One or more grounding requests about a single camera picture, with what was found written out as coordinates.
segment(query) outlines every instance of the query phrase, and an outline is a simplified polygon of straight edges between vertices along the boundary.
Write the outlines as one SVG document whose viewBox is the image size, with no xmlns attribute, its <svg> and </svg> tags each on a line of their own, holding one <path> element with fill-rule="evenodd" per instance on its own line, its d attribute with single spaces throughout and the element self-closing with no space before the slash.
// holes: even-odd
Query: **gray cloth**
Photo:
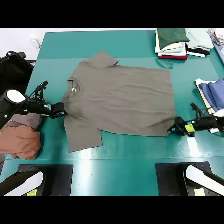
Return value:
<svg viewBox="0 0 224 224">
<path fill-rule="evenodd" d="M 68 80 L 63 102 L 70 151 L 102 145 L 99 130 L 167 136 L 176 116 L 170 72 L 116 63 L 100 51 Z"/>
<path fill-rule="evenodd" d="M 41 117 L 39 114 L 29 113 L 27 115 L 14 114 L 10 121 L 7 123 L 7 126 L 18 127 L 20 125 L 26 125 L 31 127 L 33 130 L 37 130 L 41 124 Z"/>
</svg>

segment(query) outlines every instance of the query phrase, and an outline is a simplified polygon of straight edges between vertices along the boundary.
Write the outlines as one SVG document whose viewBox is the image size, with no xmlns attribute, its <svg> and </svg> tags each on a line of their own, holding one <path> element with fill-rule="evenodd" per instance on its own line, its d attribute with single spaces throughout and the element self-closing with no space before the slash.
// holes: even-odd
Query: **teal tabletop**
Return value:
<svg viewBox="0 0 224 224">
<path fill-rule="evenodd" d="M 67 78 L 79 62 L 100 50 L 126 66 L 169 69 L 178 116 L 195 118 L 190 103 L 205 109 L 194 80 L 224 78 L 224 67 L 215 49 L 205 58 L 186 61 L 158 59 L 154 31 L 97 31 L 46 33 L 27 94 L 49 82 L 44 96 L 61 101 Z M 158 195 L 155 163 L 209 161 L 212 171 L 224 178 L 224 138 L 208 131 L 195 138 L 170 134 L 144 137 L 102 132 L 102 147 L 68 152 L 63 118 L 47 119 L 41 129 L 42 147 L 32 161 L 7 155 L 0 181 L 17 171 L 19 164 L 73 164 L 71 195 Z"/>
</svg>

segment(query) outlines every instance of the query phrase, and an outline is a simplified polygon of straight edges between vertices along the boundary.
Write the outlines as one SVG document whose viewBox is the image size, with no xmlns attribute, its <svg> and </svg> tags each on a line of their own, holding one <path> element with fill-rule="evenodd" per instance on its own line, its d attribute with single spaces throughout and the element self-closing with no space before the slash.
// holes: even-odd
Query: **white wall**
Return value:
<svg viewBox="0 0 224 224">
<path fill-rule="evenodd" d="M 7 51 L 11 50 L 25 52 L 27 59 L 35 60 L 39 53 L 39 47 L 32 39 L 38 39 L 41 44 L 46 32 L 154 29 L 155 28 L 0 28 L 0 57 L 5 56 Z"/>
</svg>

